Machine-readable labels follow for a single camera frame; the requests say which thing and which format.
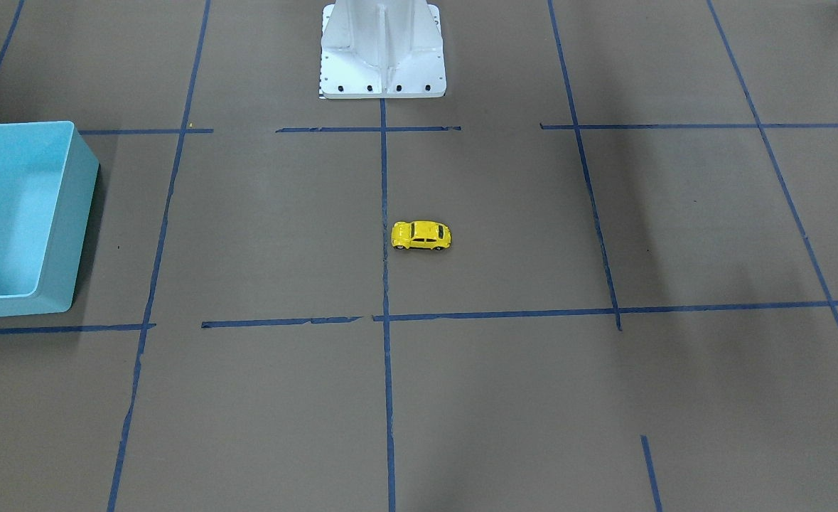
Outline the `light blue plastic bin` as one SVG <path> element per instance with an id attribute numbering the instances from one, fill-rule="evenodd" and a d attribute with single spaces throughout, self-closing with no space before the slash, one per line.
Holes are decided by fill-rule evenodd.
<path id="1" fill-rule="evenodd" d="M 0 317 L 73 304 L 99 168 L 71 121 L 0 124 Z"/>

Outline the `yellow beetle toy car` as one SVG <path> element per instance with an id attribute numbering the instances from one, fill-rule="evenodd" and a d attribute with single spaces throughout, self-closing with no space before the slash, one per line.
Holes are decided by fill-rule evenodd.
<path id="1" fill-rule="evenodd" d="M 432 220 L 399 221 L 392 227 L 390 244 L 396 250 L 447 250 L 451 247 L 450 227 Z"/>

